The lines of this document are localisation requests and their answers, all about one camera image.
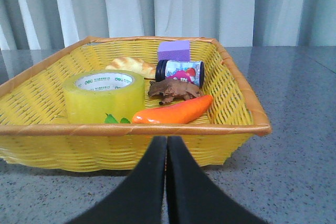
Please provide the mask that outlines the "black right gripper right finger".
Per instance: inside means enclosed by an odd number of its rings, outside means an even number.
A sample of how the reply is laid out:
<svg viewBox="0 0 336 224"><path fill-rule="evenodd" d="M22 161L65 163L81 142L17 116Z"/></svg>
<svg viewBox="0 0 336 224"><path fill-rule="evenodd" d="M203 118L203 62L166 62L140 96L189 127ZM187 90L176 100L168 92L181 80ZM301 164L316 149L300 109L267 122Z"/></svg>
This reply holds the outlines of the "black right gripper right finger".
<svg viewBox="0 0 336 224"><path fill-rule="evenodd" d="M209 179L179 136L167 140L166 198L170 223L265 223Z"/></svg>

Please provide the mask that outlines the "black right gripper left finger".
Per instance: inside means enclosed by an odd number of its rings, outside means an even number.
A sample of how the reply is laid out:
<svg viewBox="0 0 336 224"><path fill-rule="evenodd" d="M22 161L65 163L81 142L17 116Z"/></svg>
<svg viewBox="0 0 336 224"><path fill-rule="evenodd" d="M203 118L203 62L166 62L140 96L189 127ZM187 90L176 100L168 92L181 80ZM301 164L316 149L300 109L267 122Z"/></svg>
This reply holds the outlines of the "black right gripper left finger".
<svg viewBox="0 0 336 224"><path fill-rule="evenodd" d="M160 223L167 139L155 136L129 176L69 223Z"/></svg>

